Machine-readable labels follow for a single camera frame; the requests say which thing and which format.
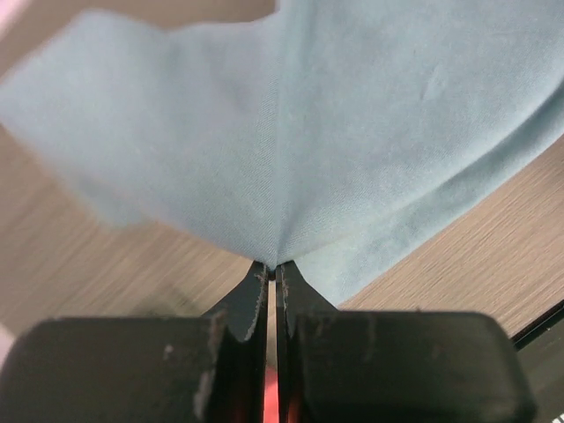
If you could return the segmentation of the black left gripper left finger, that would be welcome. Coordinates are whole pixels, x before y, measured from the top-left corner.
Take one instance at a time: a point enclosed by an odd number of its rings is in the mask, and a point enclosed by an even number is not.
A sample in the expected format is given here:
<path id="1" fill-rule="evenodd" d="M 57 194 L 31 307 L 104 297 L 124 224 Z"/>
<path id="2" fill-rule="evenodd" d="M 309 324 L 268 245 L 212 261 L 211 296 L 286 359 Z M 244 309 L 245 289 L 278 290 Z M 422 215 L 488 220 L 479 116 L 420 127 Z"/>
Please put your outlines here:
<path id="1" fill-rule="evenodd" d="M 33 326 L 1 372 L 4 422 L 259 422 L 267 268 L 199 317 L 66 317 Z"/>

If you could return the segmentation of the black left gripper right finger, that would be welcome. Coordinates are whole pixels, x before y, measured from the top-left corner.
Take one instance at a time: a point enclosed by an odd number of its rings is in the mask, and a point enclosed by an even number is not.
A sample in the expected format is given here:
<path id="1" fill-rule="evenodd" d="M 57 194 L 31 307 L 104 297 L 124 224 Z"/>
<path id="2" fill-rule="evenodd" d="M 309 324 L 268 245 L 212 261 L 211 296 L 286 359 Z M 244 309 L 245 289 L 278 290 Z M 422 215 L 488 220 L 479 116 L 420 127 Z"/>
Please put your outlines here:
<path id="1" fill-rule="evenodd" d="M 476 312 L 340 311 L 295 263 L 276 270 L 283 422 L 531 422 L 503 328 Z"/>

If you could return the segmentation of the blue t shirt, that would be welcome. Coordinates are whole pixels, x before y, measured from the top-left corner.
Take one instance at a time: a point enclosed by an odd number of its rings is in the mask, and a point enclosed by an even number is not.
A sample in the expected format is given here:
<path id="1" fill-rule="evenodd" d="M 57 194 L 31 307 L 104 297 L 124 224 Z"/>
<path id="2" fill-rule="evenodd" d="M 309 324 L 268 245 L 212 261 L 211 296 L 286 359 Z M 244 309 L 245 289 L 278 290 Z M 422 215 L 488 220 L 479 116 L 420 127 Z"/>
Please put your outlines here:
<path id="1" fill-rule="evenodd" d="M 4 77 L 1 122 L 106 219 L 295 261 L 338 304 L 562 135 L 563 4 L 84 12 Z"/>

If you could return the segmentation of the magenta t shirt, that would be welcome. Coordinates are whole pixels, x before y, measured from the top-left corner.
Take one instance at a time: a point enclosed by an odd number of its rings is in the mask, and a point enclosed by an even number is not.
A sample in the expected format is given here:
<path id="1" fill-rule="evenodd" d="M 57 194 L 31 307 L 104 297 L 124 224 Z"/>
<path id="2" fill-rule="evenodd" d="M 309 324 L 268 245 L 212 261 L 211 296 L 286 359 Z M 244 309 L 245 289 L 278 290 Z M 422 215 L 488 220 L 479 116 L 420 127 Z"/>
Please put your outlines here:
<path id="1" fill-rule="evenodd" d="M 297 423 L 301 420 L 301 380 L 295 379 L 292 386 L 292 400 L 288 409 L 286 421 Z M 278 415 L 278 371 L 274 367 L 265 370 L 265 385 L 263 396 L 263 423 L 279 423 Z"/>

